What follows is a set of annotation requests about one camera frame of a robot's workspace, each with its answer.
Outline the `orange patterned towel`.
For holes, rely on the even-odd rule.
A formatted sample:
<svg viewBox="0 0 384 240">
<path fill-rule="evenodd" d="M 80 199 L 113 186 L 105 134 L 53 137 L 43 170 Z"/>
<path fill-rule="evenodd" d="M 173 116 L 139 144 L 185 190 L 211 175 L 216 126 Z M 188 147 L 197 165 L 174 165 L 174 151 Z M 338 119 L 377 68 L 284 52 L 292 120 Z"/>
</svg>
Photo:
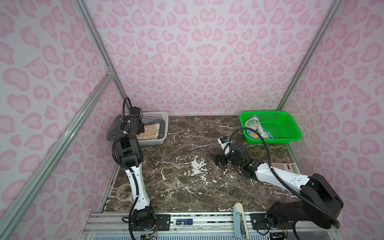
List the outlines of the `orange patterned towel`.
<svg viewBox="0 0 384 240">
<path fill-rule="evenodd" d="M 145 132 L 137 135 L 138 140 L 153 140 L 160 136 L 160 123 L 146 125 Z"/>
</svg>

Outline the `teal patterned towel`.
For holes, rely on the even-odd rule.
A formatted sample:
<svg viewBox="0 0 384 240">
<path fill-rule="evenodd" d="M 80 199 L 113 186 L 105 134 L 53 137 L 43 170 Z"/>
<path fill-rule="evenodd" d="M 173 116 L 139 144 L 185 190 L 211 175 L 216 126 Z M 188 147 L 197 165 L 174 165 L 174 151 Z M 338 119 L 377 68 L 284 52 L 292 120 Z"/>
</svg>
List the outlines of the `teal patterned towel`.
<svg viewBox="0 0 384 240">
<path fill-rule="evenodd" d="M 264 139 L 273 139 L 273 136 L 269 133 L 269 131 L 262 126 L 257 115 L 253 115 L 249 120 L 247 120 L 244 127 L 252 129 L 252 131 L 246 130 L 247 136 L 251 139 L 259 138 L 256 132 L 259 133 Z"/>
</svg>

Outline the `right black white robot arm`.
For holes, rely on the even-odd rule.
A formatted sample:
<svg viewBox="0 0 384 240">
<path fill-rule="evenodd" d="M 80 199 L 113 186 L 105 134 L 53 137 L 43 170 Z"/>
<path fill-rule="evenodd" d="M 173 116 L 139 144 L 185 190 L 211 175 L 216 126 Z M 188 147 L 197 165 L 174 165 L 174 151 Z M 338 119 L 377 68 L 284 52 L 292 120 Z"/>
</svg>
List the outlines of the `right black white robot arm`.
<svg viewBox="0 0 384 240">
<path fill-rule="evenodd" d="M 298 198 L 295 202 L 275 202 L 267 210 L 266 224 L 277 228 L 287 222 L 308 221 L 323 228 L 339 227 L 338 216 L 344 202 L 328 181 L 319 174 L 311 176 L 287 172 L 250 156 L 239 143 L 222 143 L 222 150 L 211 154 L 215 165 L 231 164 L 248 179 L 274 185 Z"/>
</svg>

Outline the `grey towel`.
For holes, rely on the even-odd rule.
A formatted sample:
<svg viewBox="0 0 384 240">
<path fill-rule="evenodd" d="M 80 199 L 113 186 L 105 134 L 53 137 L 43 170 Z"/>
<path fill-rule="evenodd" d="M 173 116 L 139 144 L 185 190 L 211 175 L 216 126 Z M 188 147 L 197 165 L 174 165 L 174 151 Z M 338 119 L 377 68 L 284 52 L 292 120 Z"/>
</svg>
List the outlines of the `grey towel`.
<svg viewBox="0 0 384 240">
<path fill-rule="evenodd" d="M 121 124 L 123 123 L 123 117 L 118 115 L 113 123 L 112 127 L 109 129 L 107 133 L 107 140 L 112 141 L 115 137 L 120 136 L 123 133 L 123 129 L 121 129 Z M 148 123 L 144 123 L 144 126 L 160 123 L 160 136 L 157 139 L 161 139 L 165 136 L 166 131 L 166 122 L 163 119 L 155 119 Z"/>
</svg>

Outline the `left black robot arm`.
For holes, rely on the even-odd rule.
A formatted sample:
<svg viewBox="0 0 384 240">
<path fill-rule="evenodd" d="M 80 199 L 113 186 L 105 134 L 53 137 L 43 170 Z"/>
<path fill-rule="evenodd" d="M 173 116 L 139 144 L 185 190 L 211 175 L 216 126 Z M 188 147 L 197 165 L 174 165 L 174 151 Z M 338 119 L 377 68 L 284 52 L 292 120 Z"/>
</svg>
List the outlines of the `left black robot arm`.
<svg viewBox="0 0 384 240">
<path fill-rule="evenodd" d="M 129 115 L 119 116 L 117 120 L 113 129 L 112 157 L 125 170 L 130 181 L 134 203 L 128 223 L 132 227 L 152 230 L 156 226 L 156 215 L 145 189 L 142 174 L 144 155 L 137 138 L 145 130 L 142 111 L 138 107 L 131 107 Z"/>
</svg>

